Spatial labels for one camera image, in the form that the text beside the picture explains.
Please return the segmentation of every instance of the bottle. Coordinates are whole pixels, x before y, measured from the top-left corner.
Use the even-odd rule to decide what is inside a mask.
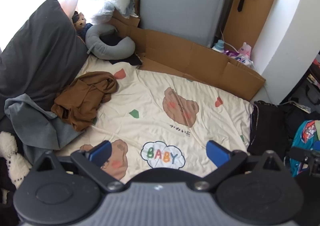
[[[251,46],[246,42],[243,43],[242,47],[238,50],[238,53],[250,59]]]
[[[224,49],[224,41],[222,40],[218,40],[218,42],[216,42],[214,44],[214,46],[212,47],[213,50],[219,52],[219,53],[223,53],[223,49]]]

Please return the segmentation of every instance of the cloud-shaped print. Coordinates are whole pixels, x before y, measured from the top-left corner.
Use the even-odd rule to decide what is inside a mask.
[[[186,160],[175,146],[167,146],[162,141],[147,142],[141,150],[141,157],[148,162],[152,168],[182,168]]]

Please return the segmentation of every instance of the green shape print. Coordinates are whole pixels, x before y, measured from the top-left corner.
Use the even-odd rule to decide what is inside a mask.
[[[134,117],[134,118],[139,118],[139,111],[134,109],[131,112],[129,112],[129,114]]]

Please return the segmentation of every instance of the dark gray pillow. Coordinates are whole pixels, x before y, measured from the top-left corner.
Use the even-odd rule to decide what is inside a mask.
[[[23,93],[50,111],[56,93],[73,81],[87,47],[57,0],[46,0],[0,54],[0,131],[4,101]]]

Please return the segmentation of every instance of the purple package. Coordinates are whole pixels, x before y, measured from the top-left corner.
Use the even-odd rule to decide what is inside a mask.
[[[223,54],[229,56],[229,57],[236,57],[239,55],[239,53],[237,52],[234,52],[234,51],[229,51],[229,50],[226,50],[226,51],[223,51]]]

